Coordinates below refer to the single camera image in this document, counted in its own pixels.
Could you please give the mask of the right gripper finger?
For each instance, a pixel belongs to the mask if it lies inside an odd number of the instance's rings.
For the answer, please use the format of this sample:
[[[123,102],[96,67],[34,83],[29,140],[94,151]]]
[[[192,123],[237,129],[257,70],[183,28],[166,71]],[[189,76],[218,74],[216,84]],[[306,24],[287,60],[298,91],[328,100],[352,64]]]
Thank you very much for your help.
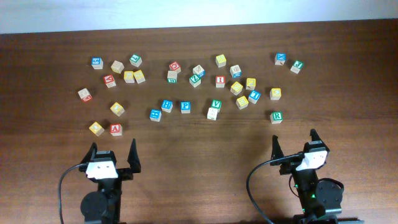
[[[309,142],[309,145],[325,146],[325,143],[322,141],[322,139],[320,138],[315,129],[310,130],[310,136],[311,136],[311,141]]]
[[[276,135],[272,136],[272,152],[271,152],[271,165],[279,165],[282,158],[284,158],[284,153],[280,147],[278,137]]]

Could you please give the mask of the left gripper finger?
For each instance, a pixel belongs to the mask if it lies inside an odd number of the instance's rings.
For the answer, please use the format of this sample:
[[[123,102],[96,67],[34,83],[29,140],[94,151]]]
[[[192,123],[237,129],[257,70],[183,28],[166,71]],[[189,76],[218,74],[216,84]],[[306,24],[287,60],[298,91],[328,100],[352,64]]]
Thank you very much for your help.
[[[133,139],[129,154],[127,157],[127,162],[129,163],[130,169],[133,173],[141,173],[141,163],[137,153],[136,140]]]
[[[95,155],[97,153],[97,144],[95,142],[92,143],[92,145],[90,146],[89,151],[86,153],[86,155],[84,156],[84,158],[81,160],[81,164],[87,164],[89,163],[91,160],[93,160],[95,158]]]

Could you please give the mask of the red A block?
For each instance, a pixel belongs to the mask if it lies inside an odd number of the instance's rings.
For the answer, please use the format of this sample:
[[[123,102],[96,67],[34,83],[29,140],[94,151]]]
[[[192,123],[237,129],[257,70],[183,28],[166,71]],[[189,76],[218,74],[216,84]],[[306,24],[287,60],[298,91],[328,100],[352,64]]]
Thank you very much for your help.
[[[111,124],[109,132],[112,136],[122,136],[123,135],[123,127],[120,123]]]

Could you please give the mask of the green R block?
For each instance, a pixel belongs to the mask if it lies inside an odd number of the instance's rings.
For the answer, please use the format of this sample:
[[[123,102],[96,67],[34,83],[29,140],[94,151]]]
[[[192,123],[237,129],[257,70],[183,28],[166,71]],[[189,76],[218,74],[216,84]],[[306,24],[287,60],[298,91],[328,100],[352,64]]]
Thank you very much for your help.
[[[272,124],[279,124],[283,122],[283,116],[281,111],[272,112],[270,115],[270,120]]]

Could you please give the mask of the yellow C block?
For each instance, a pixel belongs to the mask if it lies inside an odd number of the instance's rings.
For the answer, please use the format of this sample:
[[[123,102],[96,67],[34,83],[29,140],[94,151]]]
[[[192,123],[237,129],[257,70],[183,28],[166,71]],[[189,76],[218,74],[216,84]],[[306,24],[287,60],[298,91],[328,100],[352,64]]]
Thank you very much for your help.
[[[270,99],[271,100],[279,100],[282,96],[282,92],[280,88],[272,88],[270,90]]]

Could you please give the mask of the red I block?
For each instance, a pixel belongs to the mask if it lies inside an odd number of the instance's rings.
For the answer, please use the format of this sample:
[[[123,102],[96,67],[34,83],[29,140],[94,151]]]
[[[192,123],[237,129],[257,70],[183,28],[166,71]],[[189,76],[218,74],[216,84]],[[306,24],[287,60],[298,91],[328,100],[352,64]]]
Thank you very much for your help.
[[[226,83],[225,76],[216,76],[215,86],[217,88],[224,88]]]

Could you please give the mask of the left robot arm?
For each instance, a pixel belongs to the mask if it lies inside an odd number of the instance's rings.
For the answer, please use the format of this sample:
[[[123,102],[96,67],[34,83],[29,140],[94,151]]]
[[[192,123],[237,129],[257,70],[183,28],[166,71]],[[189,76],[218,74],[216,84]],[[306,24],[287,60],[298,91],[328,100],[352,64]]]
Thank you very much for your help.
[[[136,140],[133,139],[127,157],[129,167],[117,168],[113,151],[99,151],[93,143],[81,161],[80,172],[98,185],[97,190],[86,194],[80,211],[89,224],[115,224],[120,222],[122,183],[132,180],[141,172]]]

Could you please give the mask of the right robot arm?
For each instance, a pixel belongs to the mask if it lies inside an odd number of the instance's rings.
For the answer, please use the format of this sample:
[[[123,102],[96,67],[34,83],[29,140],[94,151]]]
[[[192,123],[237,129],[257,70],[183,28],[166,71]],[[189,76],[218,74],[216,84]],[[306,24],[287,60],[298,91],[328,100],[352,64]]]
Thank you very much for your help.
[[[303,213],[295,215],[295,223],[338,223],[344,185],[331,178],[319,179],[317,170],[326,164],[330,152],[315,129],[310,130],[311,141],[303,150],[285,156],[278,137],[272,137],[271,165],[279,166],[280,175],[291,175]]]

